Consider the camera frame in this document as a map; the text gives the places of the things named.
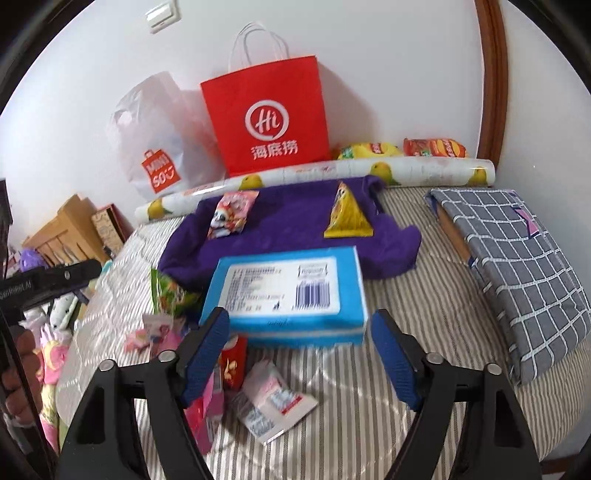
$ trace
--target lay's chip bag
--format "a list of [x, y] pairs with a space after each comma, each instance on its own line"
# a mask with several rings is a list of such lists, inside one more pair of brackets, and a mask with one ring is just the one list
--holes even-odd
[[407, 157], [456, 157], [466, 158], [466, 147], [451, 138], [404, 139], [404, 154]]
[[402, 152], [391, 143], [354, 143], [336, 151], [335, 159], [401, 157]]

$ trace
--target purple cloth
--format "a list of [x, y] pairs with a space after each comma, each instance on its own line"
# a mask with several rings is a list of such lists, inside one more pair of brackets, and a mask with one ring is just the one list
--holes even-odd
[[222, 238], [206, 239], [221, 197], [199, 202], [168, 240], [158, 269], [188, 290], [203, 290], [222, 257], [353, 245], [365, 279], [395, 277], [412, 268], [421, 233], [414, 225], [401, 230], [384, 213], [375, 195], [382, 181], [367, 176], [344, 182], [374, 227], [373, 236], [324, 238], [338, 180], [267, 187], [260, 190], [242, 233]]

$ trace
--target human hand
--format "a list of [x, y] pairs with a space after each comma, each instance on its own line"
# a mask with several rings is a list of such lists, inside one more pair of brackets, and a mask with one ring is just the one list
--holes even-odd
[[[17, 351], [21, 357], [22, 368], [25, 371], [29, 388], [33, 394], [37, 412], [41, 411], [43, 402], [41, 400], [41, 384], [37, 379], [36, 373], [41, 366], [37, 355], [33, 353], [35, 348], [35, 337], [30, 330], [25, 330], [16, 341]], [[34, 415], [31, 411], [25, 391], [22, 388], [21, 381], [18, 378], [16, 367], [12, 367], [2, 372], [2, 385], [8, 391], [12, 391], [6, 399], [6, 408], [9, 414], [16, 417], [21, 425], [33, 423]]]

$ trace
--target blue gripper pad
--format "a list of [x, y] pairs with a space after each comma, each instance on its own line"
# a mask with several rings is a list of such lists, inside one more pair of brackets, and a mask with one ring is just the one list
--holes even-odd
[[371, 335], [386, 373], [394, 386], [399, 400], [406, 403], [411, 410], [418, 411], [423, 398], [417, 391], [417, 368], [414, 368], [405, 353], [401, 342], [416, 339], [404, 335], [386, 310], [378, 310], [372, 316]]
[[196, 353], [190, 359], [186, 359], [184, 366], [183, 377], [186, 380], [186, 386], [180, 400], [185, 408], [203, 395], [229, 336], [230, 317], [226, 310], [218, 307], [203, 325], [197, 330], [191, 330], [183, 339], [183, 343], [187, 342], [186, 345], [194, 343], [198, 347]]

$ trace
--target white wall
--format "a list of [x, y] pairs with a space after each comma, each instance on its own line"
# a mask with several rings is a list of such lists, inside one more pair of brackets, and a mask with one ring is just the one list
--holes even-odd
[[233, 36], [252, 20], [279, 33], [292, 56], [318, 57], [332, 144], [450, 136], [476, 151], [482, 59], [473, 0], [181, 0], [182, 20], [150, 35], [144, 14], [159, 3], [95, 0], [16, 89], [0, 116], [13, 242], [75, 192], [131, 218], [143, 201], [106, 143], [114, 106], [162, 70], [186, 90], [224, 73]]
[[[555, 45], [504, 0], [509, 105], [496, 185], [515, 188], [552, 232], [591, 296], [591, 95]], [[576, 453], [591, 406], [551, 454]]]

